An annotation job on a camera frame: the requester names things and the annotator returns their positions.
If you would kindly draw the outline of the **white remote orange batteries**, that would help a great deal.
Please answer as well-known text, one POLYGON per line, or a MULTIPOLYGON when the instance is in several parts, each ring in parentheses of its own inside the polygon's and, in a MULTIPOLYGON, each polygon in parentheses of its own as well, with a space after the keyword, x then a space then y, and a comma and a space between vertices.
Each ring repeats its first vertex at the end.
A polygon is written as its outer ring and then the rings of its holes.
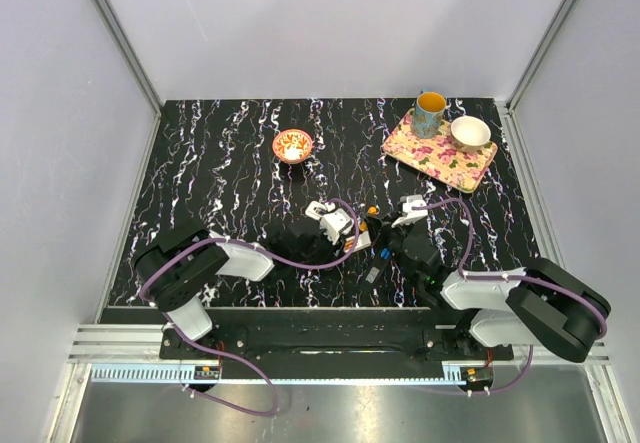
POLYGON ((344 251, 345 254, 355 253, 355 252, 358 252, 360 250, 369 248, 371 246, 371 239, 370 239, 370 234, 369 234, 368 231, 361 232, 358 235, 358 238, 355 238, 354 236, 350 236, 347 239, 349 239, 349 238, 353 238, 354 242, 353 242, 353 246, 351 247, 351 249, 348 252, 344 251))

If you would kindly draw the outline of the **orange handled screwdriver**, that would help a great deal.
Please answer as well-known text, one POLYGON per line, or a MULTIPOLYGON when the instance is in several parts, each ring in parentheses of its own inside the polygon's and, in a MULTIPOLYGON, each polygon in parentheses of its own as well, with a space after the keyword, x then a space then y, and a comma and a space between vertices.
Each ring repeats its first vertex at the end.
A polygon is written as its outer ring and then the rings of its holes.
POLYGON ((375 228, 379 222, 380 209, 377 206, 370 206, 365 213, 360 216, 359 229, 362 232, 375 228))

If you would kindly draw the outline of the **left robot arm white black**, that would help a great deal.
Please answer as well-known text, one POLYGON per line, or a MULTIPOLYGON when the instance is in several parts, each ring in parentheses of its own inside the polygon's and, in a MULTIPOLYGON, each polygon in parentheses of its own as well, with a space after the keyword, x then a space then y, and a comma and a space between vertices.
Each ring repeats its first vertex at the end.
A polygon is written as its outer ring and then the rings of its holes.
POLYGON ((232 243, 190 219, 165 231, 134 256, 140 298, 168 316, 183 333, 182 347, 195 358, 213 353, 217 336, 198 293, 216 276, 261 282, 277 272, 331 267, 342 256, 351 223, 298 220, 267 238, 265 245, 232 243))

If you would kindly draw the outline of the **white remote black batteries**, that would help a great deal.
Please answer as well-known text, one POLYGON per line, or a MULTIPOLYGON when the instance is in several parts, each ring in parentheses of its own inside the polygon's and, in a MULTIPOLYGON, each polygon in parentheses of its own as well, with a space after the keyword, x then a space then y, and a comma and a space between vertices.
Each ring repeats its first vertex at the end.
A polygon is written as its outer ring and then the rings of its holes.
POLYGON ((319 221, 325 214, 329 213, 329 208, 325 203, 311 201, 306 207, 304 213, 308 218, 319 221))

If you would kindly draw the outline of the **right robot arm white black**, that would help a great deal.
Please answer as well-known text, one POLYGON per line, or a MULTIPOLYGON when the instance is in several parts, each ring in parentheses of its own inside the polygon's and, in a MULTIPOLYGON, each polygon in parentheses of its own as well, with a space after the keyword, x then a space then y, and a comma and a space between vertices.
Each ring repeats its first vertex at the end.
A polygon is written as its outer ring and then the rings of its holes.
POLYGON ((468 359, 501 345, 540 345, 573 363, 586 360, 602 337, 611 305, 553 261, 536 257, 506 272, 458 272, 446 266, 427 231, 390 216, 365 219, 376 250, 365 280, 378 283, 391 263, 422 307, 456 310, 463 317, 446 352, 468 359))

